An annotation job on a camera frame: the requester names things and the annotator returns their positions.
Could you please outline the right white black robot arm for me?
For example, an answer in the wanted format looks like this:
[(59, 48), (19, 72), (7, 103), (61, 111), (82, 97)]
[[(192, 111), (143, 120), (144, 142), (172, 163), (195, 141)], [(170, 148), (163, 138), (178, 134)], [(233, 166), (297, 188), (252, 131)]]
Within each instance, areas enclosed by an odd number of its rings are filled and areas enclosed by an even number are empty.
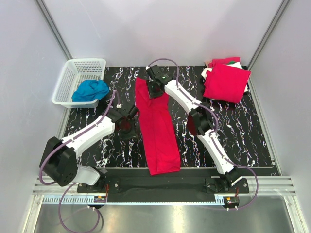
[(158, 65), (147, 66), (146, 72), (149, 76), (147, 80), (149, 97), (154, 99), (167, 94), (188, 114), (188, 131), (203, 143), (220, 176), (213, 189), (228, 193), (234, 191), (242, 176), (217, 138), (216, 131), (219, 123), (216, 115), (205, 103), (186, 91), (176, 78), (163, 73)]

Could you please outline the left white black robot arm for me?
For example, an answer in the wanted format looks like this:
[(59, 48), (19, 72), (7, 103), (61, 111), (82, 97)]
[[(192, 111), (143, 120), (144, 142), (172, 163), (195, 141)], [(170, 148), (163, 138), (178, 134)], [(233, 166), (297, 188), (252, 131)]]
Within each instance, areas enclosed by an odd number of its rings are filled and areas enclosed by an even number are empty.
[(62, 139), (50, 138), (40, 164), (39, 180), (43, 185), (70, 183), (102, 192), (107, 187), (105, 171), (77, 163), (77, 158), (100, 139), (118, 133), (120, 138), (131, 138), (135, 133), (139, 109), (135, 105), (120, 105), (108, 109), (93, 123)]

